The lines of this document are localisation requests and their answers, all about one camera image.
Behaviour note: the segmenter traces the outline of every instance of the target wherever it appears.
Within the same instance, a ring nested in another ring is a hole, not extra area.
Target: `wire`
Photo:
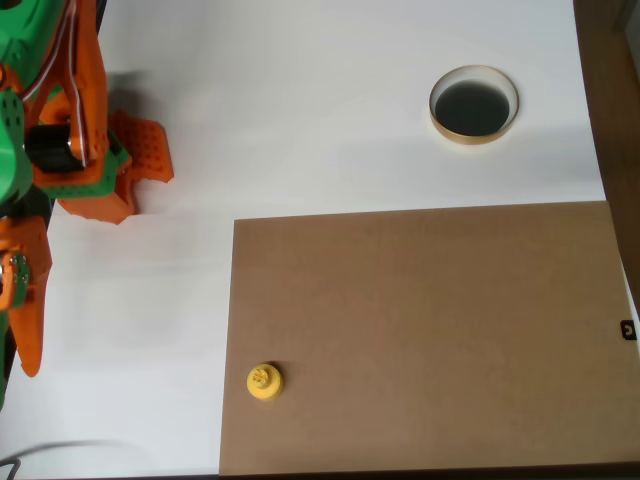
[[[88,447],[88,446],[96,446],[96,445],[113,445],[114,442],[104,441],[104,440],[81,440],[75,442],[52,442],[52,443],[43,443],[36,447],[26,448],[24,450],[20,450],[6,458],[0,459],[0,467],[6,467],[7,465],[13,465],[11,467],[11,471],[7,476],[6,480],[14,480],[16,478],[16,474],[18,473],[18,469],[22,464],[21,458],[26,457],[27,455],[33,455],[34,453],[44,452],[47,450],[57,450],[59,448],[70,448],[70,447]]]
[[[29,97],[31,97],[31,95],[33,95],[34,92],[38,90],[38,88],[40,88],[40,85],[42,85],[42,82],[44,82],[44,79],[49,74],[49,70],[51,70],[51,67],[53,66],[53,62],[58,56],[58,51],[60,50],[60,44],[62,43],[62,37],[64,36],[63,35],[64,31],[67,28],[67,21],[69,19],[69,15],[67,15],[68,13],[69,13],[69,1],[67,1],[65,5],[65,8],[63,11],[62,25],[60,25],[60,28],[58,28],[58,31],[56,32],[56,39],[53,45],[53,49],[51,50],[51,53],[49,53],[49,57],[47,58],[47,61],[45,62],[44,67],[40,70],[40,72],[38,73],[38,76],[36,77],[34,82],[29,86],[29,88],[27,88],[24,92],[22,92],[19,95],[20,99],[23,102],[25,100],[28,100]]]
[[[77,0],[73,1],[73,8],[71,11],[71,30],[69,31],[69,79],[71,80],[71,84],[73,85],[73,92],[76,97],[76,118],[78,119],[78,137],[80,138],[80,154],[82,156],[82,166],[87,166],[87,157],[85,154],[85,146],[84,146],[84,129],[82,125],[82,99],[80,98],[80,92],[78,91],[78,85],[76,85],[76,80],[73,75],[73,65],[75,64],[75,29],[76,29],[76,10],[77,10]]]
[[[0,462],[0,467],[6,467],[7,465],[13,465],[13,467],[11,467],[11,470],[9,471],[9,475],[7,475],[7,480],[14,480],[21,465],[20,459],[7,458],[6,460]]]

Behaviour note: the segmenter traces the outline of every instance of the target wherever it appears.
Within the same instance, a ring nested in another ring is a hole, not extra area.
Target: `black hole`
[[[489,85],[462,81],[451,85],[436,101],[435,117],[454,133],[472,137],[499,131],[509,116],[509,100]]]

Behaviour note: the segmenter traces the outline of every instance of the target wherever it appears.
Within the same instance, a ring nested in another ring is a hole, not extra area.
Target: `black cable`
[[[7,458],[0,462],[0,467],[6,467],[7,465],[13,465],[11,467],[11,471],[9,475],[7,475],[7,480],[14,480],[16,478],[16,474],[18,473],[18,469],[20,468],[20,459],[19,458]]]

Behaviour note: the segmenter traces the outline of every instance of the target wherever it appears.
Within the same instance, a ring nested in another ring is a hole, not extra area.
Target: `orange bracket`
[[[33,377],[38,373],[42,359],[44,295],[51,270],[51,251],[44,220],[41,217],[0,220],[0,252],[3,265],[2,304],[11,305],[15,298],[10,254],[19,252],[24,255],[30,268],[25,301],[20,306],[9,307],[9,324],[22,360],[22,369]]]
[[[173,178],[167,136],[162,126],[117,110],[109,127],[131,158],[118,172],[116,186],[104,197],[59,198],[67,212],[84,218],[118,224],[136,213],[133,186],[142,179],[168,182]]]

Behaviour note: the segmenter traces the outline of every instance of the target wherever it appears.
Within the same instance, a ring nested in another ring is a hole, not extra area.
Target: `green robot part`
[[[64,0],[0,0],[0,63],[9,65],[24,86],[38,76]]]
[[[31,188],[33,171],[24,152],[24,110],[11,90],[0,92],[0,204],[16,203]]]

